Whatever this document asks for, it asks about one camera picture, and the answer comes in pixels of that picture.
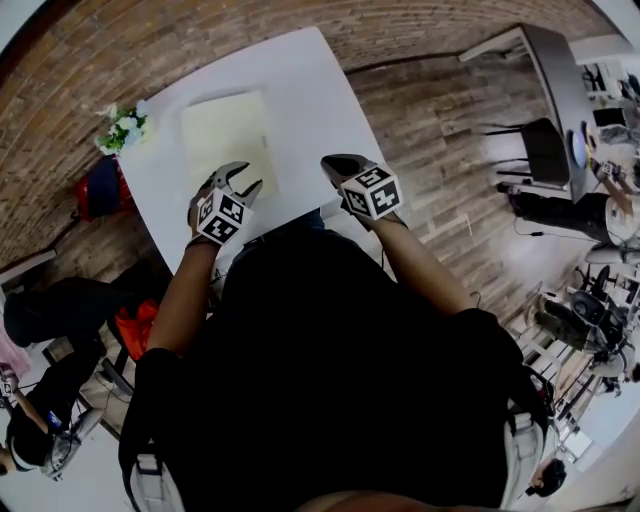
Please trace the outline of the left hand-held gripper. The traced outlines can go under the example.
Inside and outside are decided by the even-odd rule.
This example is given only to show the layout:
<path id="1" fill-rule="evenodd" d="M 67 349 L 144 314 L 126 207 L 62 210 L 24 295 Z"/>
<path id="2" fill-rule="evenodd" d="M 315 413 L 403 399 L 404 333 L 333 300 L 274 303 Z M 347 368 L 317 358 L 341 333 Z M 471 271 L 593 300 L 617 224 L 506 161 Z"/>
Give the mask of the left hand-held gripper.
<path id="1" fill-rule="evenodd" d="M 263 188 L 263 180 L 253 182 L 244 192 L 239 193 L 240 201 L 227 194 L 233 193 L 231 179 L 248 166 L 249 163 L 245 161 L 224 164 L 203 183 L 203 190 L 213 189 L 205 196 L 191 201 L 188 212 L 188 224 L 192 230 L 191 242 L 204 239 L 223 246 L 249 222 L 253 215 L 250 207 Z"/>

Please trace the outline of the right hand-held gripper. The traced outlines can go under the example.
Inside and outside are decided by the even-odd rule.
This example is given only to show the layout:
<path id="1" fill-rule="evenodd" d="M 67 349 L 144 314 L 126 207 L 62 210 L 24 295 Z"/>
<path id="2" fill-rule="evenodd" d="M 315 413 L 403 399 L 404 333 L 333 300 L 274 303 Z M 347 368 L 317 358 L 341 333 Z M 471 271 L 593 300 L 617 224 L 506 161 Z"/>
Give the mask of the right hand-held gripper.
<path id="1" fill-rule="evenodd" d="M 341 206 L 370 231 L 373 221 L 394 217 L 404 204 L 398 176 L 385 165 L 357 154 L 332 154 L 321 159 L 321 167 L 339 189 Z"/>

